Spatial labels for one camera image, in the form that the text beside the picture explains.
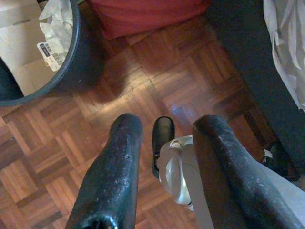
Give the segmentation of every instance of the white plastic bag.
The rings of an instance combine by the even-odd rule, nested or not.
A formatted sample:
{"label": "white plastic bag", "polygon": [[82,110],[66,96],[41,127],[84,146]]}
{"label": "white plastic bag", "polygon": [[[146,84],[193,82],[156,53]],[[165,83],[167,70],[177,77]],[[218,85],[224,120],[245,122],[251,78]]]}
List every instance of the white plastic bag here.
{"label": "white plastic bag", "polygon": [[72,39],[73,20],[70,1],[49,0],[39,19],[47,19],[47,23],[40,23],[46,42],[55,53],[65,58]]}
{"label": "white plastic bag", "polygon": [[264,0],[275,67],[305,111],[305,0]]}

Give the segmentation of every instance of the red cushion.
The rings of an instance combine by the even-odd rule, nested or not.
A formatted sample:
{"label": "red cushion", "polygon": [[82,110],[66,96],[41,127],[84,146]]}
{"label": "red cushion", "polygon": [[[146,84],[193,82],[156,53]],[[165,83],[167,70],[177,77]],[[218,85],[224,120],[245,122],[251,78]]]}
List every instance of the red cushion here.
{"label": "red cushion", "polygon": [[174,24],[205,12],[210,0],[90,0],[107,39]]}

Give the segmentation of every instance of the parquet tile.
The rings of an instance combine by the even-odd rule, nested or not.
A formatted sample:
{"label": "parquet tile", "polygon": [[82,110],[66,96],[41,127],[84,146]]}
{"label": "parquet tile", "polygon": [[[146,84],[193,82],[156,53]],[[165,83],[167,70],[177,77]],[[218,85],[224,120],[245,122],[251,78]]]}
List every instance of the parquet tile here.
{"label": "parquet tile", "polygon": [[83,94],[0,108],[0,228],[63,229],[112,122],[126,112],[143,123],[136,229],[198,228],[151,173],[155,119],[172,117],[183,136],[202,115],[220,115],[258,161],[276,136],[204,16],[108,41],[90,7],[80,9],[104,47],[104,72]]}

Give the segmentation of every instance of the foot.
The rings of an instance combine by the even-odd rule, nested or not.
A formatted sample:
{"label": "foot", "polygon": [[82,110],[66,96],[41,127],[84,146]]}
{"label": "foot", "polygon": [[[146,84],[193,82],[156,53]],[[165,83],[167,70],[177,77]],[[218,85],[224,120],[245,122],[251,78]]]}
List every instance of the foot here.
{"label": "foot", "polygon": [[158,118],[153,125],[152,138],[152,172],[154,176],[159,179],[157,159],[160,157],[161,147],[175,138],[175,125],[172,119],[170,119],[169,117]]}

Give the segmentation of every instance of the sticker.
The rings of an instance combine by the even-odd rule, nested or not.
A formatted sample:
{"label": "sticker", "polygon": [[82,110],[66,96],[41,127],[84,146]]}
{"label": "sticker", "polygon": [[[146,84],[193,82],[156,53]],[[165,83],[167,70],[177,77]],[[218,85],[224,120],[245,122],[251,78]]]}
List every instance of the sticker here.
{"label": "sticker", "polygon": [[64,59],[57,53],[54,53],[47,42],[37,44],[37,48],[43,56],[46,65],[52,69],[53,72],[58,71]]}

